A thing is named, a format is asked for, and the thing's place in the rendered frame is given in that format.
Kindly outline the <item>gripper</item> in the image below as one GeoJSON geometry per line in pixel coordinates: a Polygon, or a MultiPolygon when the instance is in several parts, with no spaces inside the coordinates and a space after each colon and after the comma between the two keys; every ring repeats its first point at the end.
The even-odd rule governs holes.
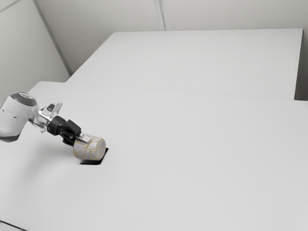
{"type": "Polygon", "coordinates": [[[66,121],[60,116],[55,116],[51,120],[47,126],[47,131],[53,136],[61,135],[63,143],[72,147],[76,139],[85,143],[90,141],[90,137],[82,133],[81,128],[77,124],[71,120],[66,121]]]}

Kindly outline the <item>grey mug with gold cracks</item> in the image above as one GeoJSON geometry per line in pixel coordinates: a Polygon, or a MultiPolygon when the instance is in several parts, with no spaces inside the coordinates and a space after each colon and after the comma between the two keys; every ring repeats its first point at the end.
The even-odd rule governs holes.
{"type": "Polygon", "coordinates": [[[88,135],[87,142],[77,138],[73,145],[74,156],[81,160],[101,160],[106,152],[106,142],[103,138],[88,135]]]}

